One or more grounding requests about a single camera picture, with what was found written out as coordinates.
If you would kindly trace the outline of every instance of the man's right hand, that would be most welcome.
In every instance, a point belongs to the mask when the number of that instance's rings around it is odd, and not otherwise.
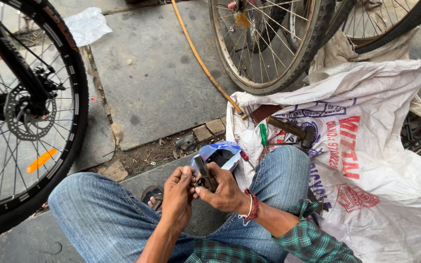
[[[208,163],[207,168],[219,186],[215,193],[203,186],[196,187],[199,197],[221,211],[235,212],[240,215],[248,214],[250,196],[240,190],[231,172],[220,168],[215,162]]]

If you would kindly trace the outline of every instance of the red thread bracelet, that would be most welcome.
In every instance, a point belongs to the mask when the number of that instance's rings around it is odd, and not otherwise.
[[[251,196],[254,200],[254,209],[251,211],[248,217],[245,217],[246,221],[250,221],[256,218],[256,213],[258,212],[258,209],[259,209],[258,199],[256,198],[256,195],[253,194],[248,188],[245,189],[245,194]]]

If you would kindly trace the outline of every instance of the screwdriver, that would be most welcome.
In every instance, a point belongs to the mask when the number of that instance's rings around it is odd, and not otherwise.
[[[247,161],[249,163],[249,165],[251,165],[251,167],[253,168],[253,170],[256,170],[254,168],[254,166],[252,165],[252,163],[249,161],[248,155],[243,150],[241,151],[241,156],[243,157],[243,160]]]
[[[266,125],[261,123],[259,125],[259,131],[261,133],[261,144],[264,147],[264,153],[267,155],[268,151],[266,150],[266,145],[268,144],[268,141],[266,141]]]

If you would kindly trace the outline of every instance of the foot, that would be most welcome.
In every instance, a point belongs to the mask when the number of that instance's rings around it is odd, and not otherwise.
[[[149,205],[150,208],[152,208],[152,206],[155,204],[157,200],[155,200],[155,197],[151,197],[151,199],[149,200],[149,202],[147,202],[147,204]]]

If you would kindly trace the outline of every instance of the hand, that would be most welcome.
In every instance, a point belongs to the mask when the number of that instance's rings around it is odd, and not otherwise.
[[[196,181],[191,166],[178,167],[164,184],[161,223],[181,233],[191,219],[191,201],[195,189],[191,183]]]
[[[203,186],[196,187],[196,194],[221,211],[235,212],[240,215],[248,214],[251,200],[240,190],[231,172],[220,168],[215,162],[208,163],[207,169],[215,177],[219,186],[215,193]]]

